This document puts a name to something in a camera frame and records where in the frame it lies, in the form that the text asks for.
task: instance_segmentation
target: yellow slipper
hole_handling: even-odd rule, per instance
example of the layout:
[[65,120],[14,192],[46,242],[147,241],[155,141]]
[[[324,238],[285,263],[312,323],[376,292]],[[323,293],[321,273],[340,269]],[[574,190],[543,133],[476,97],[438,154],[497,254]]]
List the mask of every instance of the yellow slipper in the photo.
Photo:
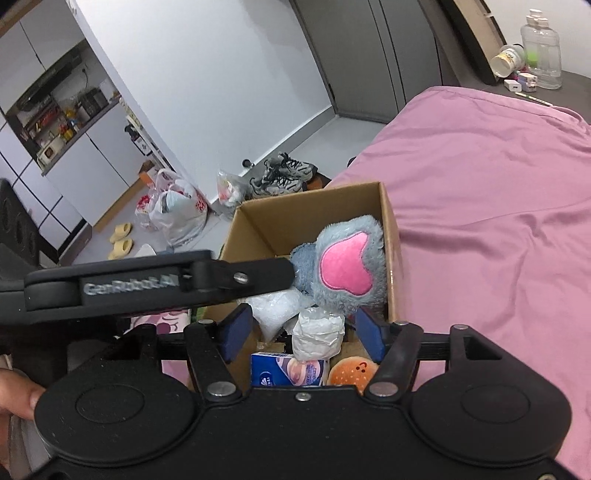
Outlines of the yellow slipper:
[[134,241],[131,238],[126,238],[125,240],[119,240],[118,242],[115,242],[113,245],[113,250],[108,256],[109,260],[118,260],[127,256],[133,246]]
[[112,244],[114,244],[115,242],[118,242],[119,240],[128,236],[130,231],[131,231],[131,223],[129,223],[129,222],[117,225],[115,227],[115,231],[113,232],[113,235],[111,235],[111,238],[109,238],[109,242],[111,242]]

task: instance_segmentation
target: human hand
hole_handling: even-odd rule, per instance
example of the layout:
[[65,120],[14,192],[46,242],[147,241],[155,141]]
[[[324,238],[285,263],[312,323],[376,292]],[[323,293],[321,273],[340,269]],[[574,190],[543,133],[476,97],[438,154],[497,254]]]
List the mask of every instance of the human hand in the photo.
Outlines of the human hand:
[[0,463],[8,469],[8,423],[14,414],[33,420],[43,387],[11,370],[0,368]]

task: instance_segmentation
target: finger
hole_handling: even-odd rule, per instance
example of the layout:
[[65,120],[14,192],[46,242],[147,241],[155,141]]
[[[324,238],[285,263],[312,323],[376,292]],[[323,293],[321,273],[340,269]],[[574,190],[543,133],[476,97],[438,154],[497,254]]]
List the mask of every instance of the finger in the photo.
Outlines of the finger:
[[16,372],[0,370],[0,408],[22,419],[33,419],[35,405],[44,391],[43,387]]

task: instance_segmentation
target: gray wardrobe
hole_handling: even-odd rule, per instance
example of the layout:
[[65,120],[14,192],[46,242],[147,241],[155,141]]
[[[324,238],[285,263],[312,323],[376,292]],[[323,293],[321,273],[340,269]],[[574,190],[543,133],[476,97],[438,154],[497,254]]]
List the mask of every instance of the gray wardrobe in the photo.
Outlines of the gray wardrobe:
[[447,60],[417,0],[290,1],[337,114],[389,122],[442,85]]

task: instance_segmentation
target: bed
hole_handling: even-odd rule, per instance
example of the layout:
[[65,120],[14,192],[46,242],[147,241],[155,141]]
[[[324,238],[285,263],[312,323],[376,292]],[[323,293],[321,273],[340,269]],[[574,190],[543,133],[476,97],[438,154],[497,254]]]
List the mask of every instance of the bed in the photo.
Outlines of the bed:
[[[364,180],[386,185],[397,217],[405,317],[467,323],[558,386],[573,421],[557,459],[591,478],[591,127],[433,87],[332,184]],[[421,365],[418,384],[442,371]]]

